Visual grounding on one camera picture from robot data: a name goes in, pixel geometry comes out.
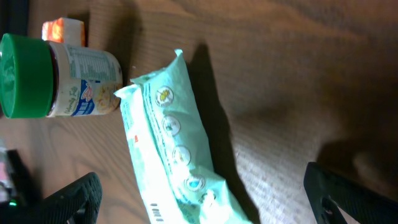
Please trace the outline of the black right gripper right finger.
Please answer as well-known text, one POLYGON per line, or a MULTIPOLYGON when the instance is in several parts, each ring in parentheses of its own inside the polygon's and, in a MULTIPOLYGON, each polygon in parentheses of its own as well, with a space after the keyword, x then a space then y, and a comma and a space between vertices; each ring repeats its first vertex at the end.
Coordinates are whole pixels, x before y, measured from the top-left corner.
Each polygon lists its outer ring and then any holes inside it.
POLYGON ((348 180, 316 162, 307 164, 303 185, 318 224, 397 223, 397 202, 348 180))

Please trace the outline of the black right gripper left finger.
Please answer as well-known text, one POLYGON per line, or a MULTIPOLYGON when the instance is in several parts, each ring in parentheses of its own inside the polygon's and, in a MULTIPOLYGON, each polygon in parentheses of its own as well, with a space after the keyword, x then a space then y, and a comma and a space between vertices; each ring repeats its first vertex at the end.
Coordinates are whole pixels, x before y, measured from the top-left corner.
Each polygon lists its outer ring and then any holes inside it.
POLYGON ((39 203, 2 208, 1 223, 95 224, 102 194, 98 175, 90 172, 39 203))

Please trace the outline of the light green wet wipes pack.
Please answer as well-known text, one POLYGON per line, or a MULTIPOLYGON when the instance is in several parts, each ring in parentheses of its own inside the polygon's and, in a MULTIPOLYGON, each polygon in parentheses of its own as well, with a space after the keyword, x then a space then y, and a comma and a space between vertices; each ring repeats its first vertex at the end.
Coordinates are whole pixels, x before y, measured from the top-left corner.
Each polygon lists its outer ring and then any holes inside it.
POLYGON ((214 172, 181 50, 166 67, 118 90, 137 186, 151 223, 247 223, 214 172))

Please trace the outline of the green lid white jar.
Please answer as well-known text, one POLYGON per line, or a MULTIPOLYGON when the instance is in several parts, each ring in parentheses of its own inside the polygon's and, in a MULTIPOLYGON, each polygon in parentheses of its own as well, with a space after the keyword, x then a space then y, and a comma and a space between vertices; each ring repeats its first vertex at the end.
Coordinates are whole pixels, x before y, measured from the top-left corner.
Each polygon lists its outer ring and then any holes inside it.
POLYGON ((102 115, 120 103, 119 62, 109 52, 4 34, 1 108, 5 117, 102 115))

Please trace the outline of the orange tissue pack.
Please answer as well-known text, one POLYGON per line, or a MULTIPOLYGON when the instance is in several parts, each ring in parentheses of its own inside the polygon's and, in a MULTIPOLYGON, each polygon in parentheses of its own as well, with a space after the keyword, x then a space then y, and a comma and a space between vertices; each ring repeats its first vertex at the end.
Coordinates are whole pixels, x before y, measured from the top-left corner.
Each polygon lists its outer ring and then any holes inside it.
POLYGON ((84 47, 86 45, 85 24, 67 17, 44 22, 42 40, 84 47))

